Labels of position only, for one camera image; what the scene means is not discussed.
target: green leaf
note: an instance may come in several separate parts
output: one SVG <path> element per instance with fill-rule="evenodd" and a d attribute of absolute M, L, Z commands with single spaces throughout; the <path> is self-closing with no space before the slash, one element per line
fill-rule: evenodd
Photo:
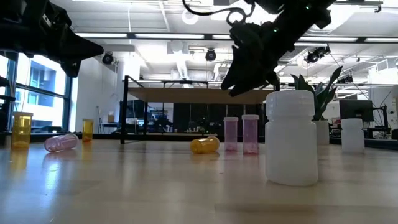
<path fill-rule="evenodd" d="M 320 82 L 315 90 L 315 95 L 318 95 L 323 90 L 323 83 Z"/>
<path fill-rule="evenodd" d="M 300 77 L 298 78 L 298 88 L 299 90 L 308 90 L 315 94 L 313 88 L 305 81 L 304 76 L 302 75 L 300 75 Z"/>
<path fill-rule="evenodd" d="M 294 79 L 294 88 L 296 89 L 296 90 L 298 90 L 299 89 L 299 78 L 297 77 L 297 76 L 295 76 L 295 75 L 291 75 L 292 77 L 293 77 L 293 79 Z"/>
<path fill-rule="evenodd" d="M 330 81 L 329 81 L 329 83 L 328 83 L 328 86 L 326 87 L 326 90 L 328 90 L 328 92 L 329 92 L 329 89 L 330 89 L 330 87 L 331 87 L 331 84 L 333 84 L 333 82 L 336 81 L 336 79 L 340 76 L 341 70 L 342 70 L 342 69 L 343 69 L 343 66 L 338 67 L 338 68 L 333 72 L 333 74 L 331 75 Z"/>
<path fill-rule="evenodd" d="M 319 119 L 321 118 L 323 112 L 325 112 L 326 107 L 328 106 L 328 103 L 330 103 L 330 101 L 335 97 L 335 93 L 336 93 L 337 88 L 332 89 L 332 91 L 330 91 L 325 99 L 325 102 L 323 103 L 323 105 L 319 108 L 318 111 L 315 111 L 315 117 L 318 117 Z"/>
<path fill-rule="evenodd" d="M 322 102 L 323 103 L 323 102 L 325 102 L 327 96 L 328 96 L 328 91 L 327 90 L 322 90 L 315 97 L 317 98 L 318 102 Z"/>

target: desk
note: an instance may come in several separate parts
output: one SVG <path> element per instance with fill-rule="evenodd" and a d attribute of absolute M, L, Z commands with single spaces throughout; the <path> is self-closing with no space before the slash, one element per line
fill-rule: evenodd
<path fill-rule="evenodd" d="M 319 183 L 273 184 L 259 156 L 189 142 L 94 140 L 75 151 L 0 149 L 0 223 L 395 223 L 398 153 L 319 148 Z"/>
<path fill-rule="evenodd" d="M 129 87 L 129 81 L 132 80 L 139 87 Z M 164 87 L 166 83 L 190 82 L 205 83 L 207 81 L 163 81 Z M 123 89 L 123 105 L 121 113 L 121 144 L 126 140 L 126 110 L 127 110 L 127 95 L 130 94 L 145 102 L 144 105 L 144 135 L 147 132 L 147 109 L 148 102 L 161 103 L 203 103 L 203 104 L 235 104 L 235 105 L 257 105 L 256 110 L 260 111 L 260 104 L 266 100 L 267 95 L 273 90 L 250 90 L 245 94 L 231 97 L 229 91 L 221 89 L 205 89 L 205 88 L 144 88 L 139 82 L 130 76 L 124 77 Z"/>
<path fill-rule="evenodd" d="M 108 128 L 108 134 L 111 132 L 111 128 L 118 128 L 118 124 L 117 123 L 105 123 L 102 124 L 102 127 L 104 128 Z"/>

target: white plastic bottle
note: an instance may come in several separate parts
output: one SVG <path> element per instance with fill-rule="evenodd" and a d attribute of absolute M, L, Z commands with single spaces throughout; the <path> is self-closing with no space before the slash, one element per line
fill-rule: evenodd
<path fill-rule="evenodd" d="M 343 152 L 363 153 L 365 150 L 365 138 L 363 136 L 362 119 L 341 120 L 341 148 Z"/>
<path fill-rule="evenodd" d="M 313 93 L 276 91 L 267 96 L 266 175 L 278 184 L 318 181 L 317 127 Z"/>

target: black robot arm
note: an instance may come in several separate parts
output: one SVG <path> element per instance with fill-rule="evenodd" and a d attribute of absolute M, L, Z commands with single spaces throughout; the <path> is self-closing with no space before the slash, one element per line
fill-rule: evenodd
<path fill-rule="evenodd" d="M 185 7 L 188 7 L 185 0 L 183 2 Z M 278 60 L 287 51 L 294 50 L 294 43 L 311 26 L 316 24 L 322 29 L 330 24 L 328 7 L 335 0 L 245 0 L 245 2 L 252 6 L 257 3 L 268 13 L 279 15 L 274 22 L 265 22 L 261 26 L 245 23 L 245 15 L 241 21 L 234 23 L 228 21 L 232 27 L 229 32 L 235 44 L 234 58 L 221 88 L 227 90 L 233 86 L 229 93 L 231 96 L 268 84 L 278 88 L 279 79 L 274 72 Z"/>
<path fill-rule="evenodd" d="M 0 50 L 46 56 L 58 62 L 69 77 L 77 77 L 81 61 L 104 50 L 75 35 L 71 24 L 66 10 L 49 0 L 2 0 Z"/>

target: cable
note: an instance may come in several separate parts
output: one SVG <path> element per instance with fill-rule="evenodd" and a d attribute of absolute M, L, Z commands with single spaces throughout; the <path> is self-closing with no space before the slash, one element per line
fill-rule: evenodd
<path fill-rule="evenodd" d="M 254 1 L 253 1 L 253 2 L 251 3 L 251 10 L 250 10 L 250 13 L 249 13 L 248 15 L 246 15 L 245 11 L 244 11 L 242 8 L 239 8 L 239 7 L 230 7 L 230 8 L 220 9 L 220 10 L 213 11 L 213 12 L 196 12 L 196 11 L 192 10 L 192 9 L 188 6 L 188 4 L 185 2 L 185 0 L 182 0 L 182 4 L 184 5 L 185 9 L 186 9 L 188 12 L 190 12 L 190 13 L 192 13 L 192 14 L 194 14 L 194 15 L 197 15 L 197 16 L 211 16 L 211 15 L 213 15 L 213 14 L 217 14 L 217 13 L 220 13 L 220 12 L 229 11 L 228 16 L 226 17 L 226 22 L 227 22 L 230 26 L 232 26 L 232 24 L 233 24 L 232 22 L 229 21 L 229 17 L 232 15 L 232 13 L 237 12 L 237 13 L 239 13 L 240 15 L 242 15 L 243 18 L 242 18 L 242 20 L 241 20 L 240 22 L 245 22 L 247 17 L 251 17 L 251 15 L 252 15 L 253 12 L 254 12 L 254 8 L 255 8 L 255 6 L 256 6 L 256 4 L 255 4 Z"/>
<path fill-rule="evenodd" d="M 333 60 L 336 62 L 336 64 L 337 64 L 337 66 L 340 66 L 339 65 L 339 63 L 337 62 L 337 60 L 334 58 L 334 56 L 330 53 L 330 56 L 333 58 Z M 355 84 L 355 83 L 353 83 L 354 84 L 354 86 L 361 92 L 361 94 L 362 95 L 364 95 L 365 97 L 366 97 L 366 99 L 368 99 L 369 101 L 371 101 L 370 99 L 369 99 L 369 97 L 367 97 L 365 94 L 364 94 L 364 92 Z M 380 111 L 379 110 L 376 110 L 377 111 L 377 113 L 379 114 L 379 118 L 380 118 L 380 121 L 382 120 L 381 119 L 381 115 L 380 115 Z"/>
<path fill-rule="evenodd" d="M 130 6 L 131 5 L 129 5 L 129 8 L 127 9 L 127 18 L 129 20 L 129 32 L 131 32 Z"/>
<path fill-rule="evenodd" d="M 384 100 L 381 102 L 380 106 L 381 107 L 384 103 L 384 101 L 387 99 L 387 97 L 391 94 L 392 90 L 390 90 L 390 92 L 387 94 L 387 96 L 384 98 Z"/>

